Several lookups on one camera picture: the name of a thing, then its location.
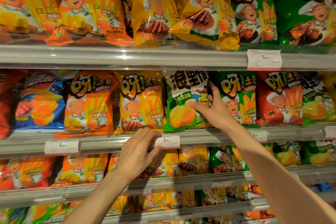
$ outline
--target blue snack bag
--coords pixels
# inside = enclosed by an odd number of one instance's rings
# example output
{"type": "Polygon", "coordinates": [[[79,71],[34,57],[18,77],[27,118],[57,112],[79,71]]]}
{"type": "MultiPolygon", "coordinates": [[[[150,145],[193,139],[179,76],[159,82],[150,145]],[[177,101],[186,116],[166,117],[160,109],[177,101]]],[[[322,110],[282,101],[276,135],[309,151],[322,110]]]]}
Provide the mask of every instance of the blue snack bag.
{"type": "Polygon", "coordinates": [[[28,78],[15,112],[15,129],[29,132],[64,131],[64,83],[77,70],[35,71],[28,78]]]}

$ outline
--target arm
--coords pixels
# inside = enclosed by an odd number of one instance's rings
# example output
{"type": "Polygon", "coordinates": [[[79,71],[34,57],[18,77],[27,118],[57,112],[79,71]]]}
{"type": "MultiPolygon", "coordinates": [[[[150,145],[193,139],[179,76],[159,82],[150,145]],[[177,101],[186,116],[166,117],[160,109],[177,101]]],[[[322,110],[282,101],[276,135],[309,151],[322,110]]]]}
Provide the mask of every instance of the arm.
{"type": "Polygon", "coordinates": [[[123,144],[115,170],[105,176],[95,190],[63,223],[101,223],[124,188],[156,160],[162,147],[157,146],[150,153],[147,153],[147,150],[150,142],[158,137],[161,137],[161,133],[157,131],[151,131],[149,128],[138,129],[123,144]]]}
{"type": "Polygon", "coordinates": [[[229,113],[218,88],[213,92],[211,108],[191,102],[207,120],[227,133],[245,159],[255,181],[281,224],[335,224],[336,211],[294,178],[243,126],[229,113]]]}

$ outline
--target forearm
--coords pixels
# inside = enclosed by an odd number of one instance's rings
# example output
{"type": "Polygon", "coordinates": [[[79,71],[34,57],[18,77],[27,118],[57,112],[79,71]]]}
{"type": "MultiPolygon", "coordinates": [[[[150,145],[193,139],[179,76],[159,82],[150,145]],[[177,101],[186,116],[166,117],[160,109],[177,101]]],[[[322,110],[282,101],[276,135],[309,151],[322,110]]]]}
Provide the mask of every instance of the forearm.
{"type": "Polygon", "coordinates": [[[232,124],[226,133],[245,159],[279,223],[336,223],[336,212],[294,178],[245,128],[232,124]]]}
{"type": "Polygon", "coordinates": [[[99,224],[129,181],[118,169],[109,172],[64,224],[99,224]]]}

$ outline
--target red snack bag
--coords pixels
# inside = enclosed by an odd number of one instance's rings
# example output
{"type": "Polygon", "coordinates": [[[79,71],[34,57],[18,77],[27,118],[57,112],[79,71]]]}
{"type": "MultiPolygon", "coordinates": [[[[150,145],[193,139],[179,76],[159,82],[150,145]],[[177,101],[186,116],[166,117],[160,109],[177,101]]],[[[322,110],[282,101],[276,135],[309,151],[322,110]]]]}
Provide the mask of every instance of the red snack bag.
{"type": "Polygon", "coordinates": [[[302,85],[298,72],[257,72],[260,125],[302,124],[302,85]]]}
{"type": "Polygon", "coordinates": [[[28,75],[26,69],[0,69],[0,140],[5,139],[11,129],[8,123],[11,108],[19,100],[17,91],[28,75]]]}
{"type": "Polygon", "coordinates": [[[54,157],[11,159],[0,175],[0,190],[48,186],[54,157]]]}

